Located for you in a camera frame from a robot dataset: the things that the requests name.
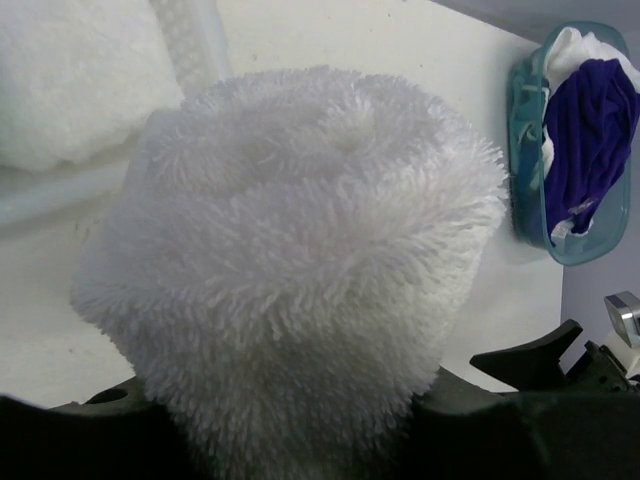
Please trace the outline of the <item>white towel pile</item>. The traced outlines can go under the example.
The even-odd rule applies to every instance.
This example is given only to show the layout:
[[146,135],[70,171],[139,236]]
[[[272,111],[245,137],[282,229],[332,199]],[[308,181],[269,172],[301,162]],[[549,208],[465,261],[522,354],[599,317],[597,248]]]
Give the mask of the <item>white towel pile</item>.
[[73,310],[221,479],[381,479],[506,211],[501,150],[404,78],[247,74],[153,113]]

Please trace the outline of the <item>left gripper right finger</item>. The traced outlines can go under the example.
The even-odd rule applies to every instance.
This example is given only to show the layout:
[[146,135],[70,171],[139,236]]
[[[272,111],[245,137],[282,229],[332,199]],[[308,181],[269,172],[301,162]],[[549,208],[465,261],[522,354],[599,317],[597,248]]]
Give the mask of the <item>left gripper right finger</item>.
[[415,399],[402,479],[636,479],[639,396],[479,388],[442,369]]

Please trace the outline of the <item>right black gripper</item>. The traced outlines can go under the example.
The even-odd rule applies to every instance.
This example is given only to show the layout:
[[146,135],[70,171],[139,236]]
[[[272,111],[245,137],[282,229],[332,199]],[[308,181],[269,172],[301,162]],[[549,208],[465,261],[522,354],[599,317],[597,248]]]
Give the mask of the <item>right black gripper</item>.
[[606,346],[593,341],[564,374],[560,359],[583,332],[568,320],[543,337],[508,349],[474,355],[469,363],[477,370],[518,391],[551,391],[581,394],[639,394],[639,383],[629,380],[622,364]]

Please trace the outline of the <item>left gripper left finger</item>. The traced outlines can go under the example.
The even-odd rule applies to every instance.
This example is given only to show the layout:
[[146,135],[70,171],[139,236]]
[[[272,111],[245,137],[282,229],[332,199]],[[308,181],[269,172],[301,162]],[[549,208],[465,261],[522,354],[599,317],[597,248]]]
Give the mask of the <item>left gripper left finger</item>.
[[85,403],[43,408],[1,397],[3,479],[198,479],[165,408],[131,378]]

